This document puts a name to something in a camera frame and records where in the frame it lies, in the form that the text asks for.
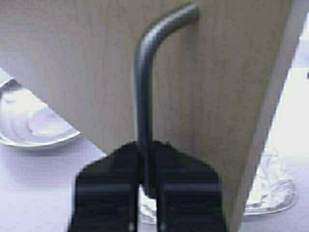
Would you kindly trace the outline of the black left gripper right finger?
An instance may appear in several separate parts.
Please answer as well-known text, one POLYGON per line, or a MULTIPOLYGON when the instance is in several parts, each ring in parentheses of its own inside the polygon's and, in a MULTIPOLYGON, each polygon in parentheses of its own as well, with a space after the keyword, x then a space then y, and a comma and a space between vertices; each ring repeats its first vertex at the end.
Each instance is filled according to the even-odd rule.
POLYGON ((149 143, 147 193, 156 200, 158 232, 226 232, 215 169, 161 141, 149 143))

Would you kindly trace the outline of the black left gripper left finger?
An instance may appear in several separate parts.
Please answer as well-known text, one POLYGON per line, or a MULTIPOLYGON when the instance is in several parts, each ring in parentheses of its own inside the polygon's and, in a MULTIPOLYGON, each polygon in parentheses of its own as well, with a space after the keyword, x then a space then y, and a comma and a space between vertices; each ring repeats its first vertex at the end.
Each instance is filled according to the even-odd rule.
POLYGON ((75 178, 70 232, 138 231, 142 162, 136 142, 86 165, 75 178))

